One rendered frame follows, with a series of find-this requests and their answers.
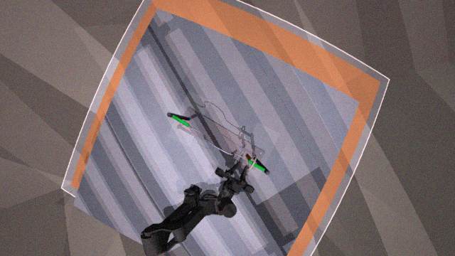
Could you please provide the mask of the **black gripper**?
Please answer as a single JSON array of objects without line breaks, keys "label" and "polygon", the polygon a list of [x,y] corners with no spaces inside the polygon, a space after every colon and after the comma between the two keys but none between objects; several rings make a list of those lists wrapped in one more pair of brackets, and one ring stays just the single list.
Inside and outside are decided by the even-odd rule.
[{"label": "black gripper", "polygon": [[[244,191],[252,193],[254,191],[254,188],[246,182],[247,165],[245,166],[245,168],[240,176],[240,179],[241,179],[240,181],[238,181],[236,178],[233,178],[231,176],[231,175],[233,175],[235,169],[239,165],[240,165],[240,161],[235,166],[233,166],[231,169],[229,169],[229,170],[226,169],[225,172],[221,168],[217,167],[217,169],[215,170],[215,174],[221,178],[225,177],[227,179],[230,179],[230,181],[234,181],[234,182],[240,184],[243,187]],[[230,189],[224,190],[224,188],[222,188],[221,192],[224,195],[229,196],[231,198],[234,196],[234,194],[232,193],[233,191],[231,191]]]}]

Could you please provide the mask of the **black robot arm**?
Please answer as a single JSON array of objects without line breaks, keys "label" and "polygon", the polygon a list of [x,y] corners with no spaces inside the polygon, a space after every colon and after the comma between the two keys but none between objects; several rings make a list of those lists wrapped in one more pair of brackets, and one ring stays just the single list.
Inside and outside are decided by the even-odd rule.
[{"label": "black robot arm", "polygon": [[[242,186],[228,179],[223,184],[224,190],[240,193]],[[152,224],[141,232],[141,240],[147,256],[158,256],[167,253],[174,245],[183,242],[188,234],[207,215],[224,215],[232,218],[237,212],[232,198],[222,192],[218,197],[214,194],[205,194],[199,199],[202,188],[191,184],[184,191],[184,202],[159,224]],[[168,242],[173,232],[174,238]]]}]

